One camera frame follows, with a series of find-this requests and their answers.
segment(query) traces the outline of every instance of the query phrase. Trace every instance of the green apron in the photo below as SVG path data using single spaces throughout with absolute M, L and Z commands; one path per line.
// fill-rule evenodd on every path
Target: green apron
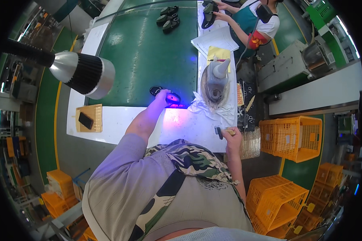
M 231 184 L 243 205 L 246 216 L 249 218 L 244 202 L 235 188 L 238 181 L 232 180 L 227 165 L 218 160 L 212 152 L 205 147 L 178 139 L 168 145 L 157 145 L 147 149 L 145 157 L 159 150 L 166 152 L 176 169 L 138 216 L 129 241 L 142 240 L 149 233 L 173 201 L 185 180 L 185 176 L 213 179 Z
M 241 27 L 241 29 L 249 35 L 252 33 L 253 29 L 255 28 L 257 17 L 251 12 L 249 9 L 249 6 L 252 4 L 258 2 L 259 0 L 256 0 L 255 2 L 251 3 L 250 5 L 246 6 L 243 9 L 240 9 L 238 12 L 232 15 L 232 19 Z M 234 51 L 233 54 L 235 55 L 235 58 L 240 58 L 240 55 L 244 52 L 246 49 L 245 45 L 240 41 L 240 39 L 237 37 L 235 31 L 233 31 L 232 27 L 230 28 L 230 34 L 233 38 L 233 40 L 239 45 L 239 49 Z M 255 51 L 253 49 L 247 49 L 244 53 L 242 58 L 248 58 L 251 57 Z

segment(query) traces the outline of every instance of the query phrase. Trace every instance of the yellow notepad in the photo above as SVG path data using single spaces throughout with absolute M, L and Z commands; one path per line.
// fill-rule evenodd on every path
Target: yellow notepad
M 218 59 L 230 59 L 230 51 L 228 49 L 209 46 L 207 59 L 213 59 L 214 56 L 216 56 Z

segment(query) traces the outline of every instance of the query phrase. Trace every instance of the shoe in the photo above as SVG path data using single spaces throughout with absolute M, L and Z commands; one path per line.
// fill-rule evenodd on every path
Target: shoe
M 208 3 L 203 11 L 204 20 L 201 25 L 202 29 L 207 29 L 208 27 L 212 26 L 213 22 L 216 19 L 216 15 L 214 15 L 213 12 L 218 12 L 217 3 L 215 2 Z
M 157 18 L 157 25 L 158 26 L 163 26 L 166 21 L 173 20 L 176 17 L 178 17 L 178 15 L 176 13 L 174 13 L 172 16 L 162 15 L 161 17 Z
M 173 20 L 168 20 L 165 22 L 164 26 L 162 26 L 162 31 L 165 34 L 170 33 L 173 29 L 180 25 L 180 19 L 174 18 Z
M 163 89 L 165 88 L 161 86 L 152 86 L 149 91 L 150 94 L 156 96 Z M 181 102 L 181 98 L 178 94 L 170 92 L 166 94 L 166 102 L 168 102 L 168 104 L 179 104 Z
M 203 7 L 207 6 L 211 2 L 212 2 L 211 0 L 204 0 Z
M 160 15 L 168 15 L 168 16 L 172 16 L 173 14 L 175 14 L 178 11 L 178 6 L 173 6 L 173 7 L 165 7 L 161 10 Z

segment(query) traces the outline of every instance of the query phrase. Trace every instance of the white shirt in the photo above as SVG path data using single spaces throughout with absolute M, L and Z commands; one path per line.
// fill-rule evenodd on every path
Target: white shirt
M 252 4 L 253 2 L 255 2 L 255 0 L 247 0 L 241 7 L 240 9 L 245 8 L 246 6 Z M 253 15 L 255 15 L 255 17 L 257 17 L 256 15 L 256 9 L 261 5 L 260 1 L 257 1 L 256 3 L 252 4 L 251 6 L 249 6 L 249 9 L 251 10 L 251 12 L 253 13 Z M 257 23 L 256 26 L 256 30 L 258 32 L 262 32 L 267 34 L 268 36 L 270 36 L 272 39 L 275 37 L 276 32 L 279 29 L 279 25 L 280 25 L 280 20 L 278 16 L 272 16 L 271 19 L 269 20 L 269 22 L 267 23 L 263 23 L 261 22 L 261 20 L 259 20 L 259 22 Z

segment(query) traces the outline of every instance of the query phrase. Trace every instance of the worker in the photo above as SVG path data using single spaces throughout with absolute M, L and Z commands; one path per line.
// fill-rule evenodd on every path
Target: worker
M 222 131 L 227 165 L 205 147 L 183 139 L 146 149 L 169 105 L 167 93 L 161 90 L 134 118 L 87 182 L 82 209 L 95 237 L 154 241 L 213 235 L 244 240 L 246 234 L 256 235 L 244 208 L 242 135 L 237 127 L 230 128 L 233 136 Z M 177 239 L 181 236 L 189 239 Z
M 248 43 L 249 37 L 251 37 L 256 25 L 256 9 L 262 4 L 267 5 L 275 15 L 273 15 L 267 23 L 263 23 L 261 20 L 258 21 L 252 39 L 248 43 L 248 49 L 242 58 L 252 56 L 261 44 L 266 44 L 270 39 L 275 37 L 280 25 L 276 5 L 280 2 L 283 2 L 283 0 L 247 0 L 240 8 L 217 2 L 219 10 L 227 10 L 233 14 L 229 16 L 224 13 L 213 12 L 213 14 L 216 15 L 216 20 L 228 22 L 231 36 L 239 45 L 239 49 L 234 52 L 236 58 L 240 58 L 245 50 L 245 45 Z

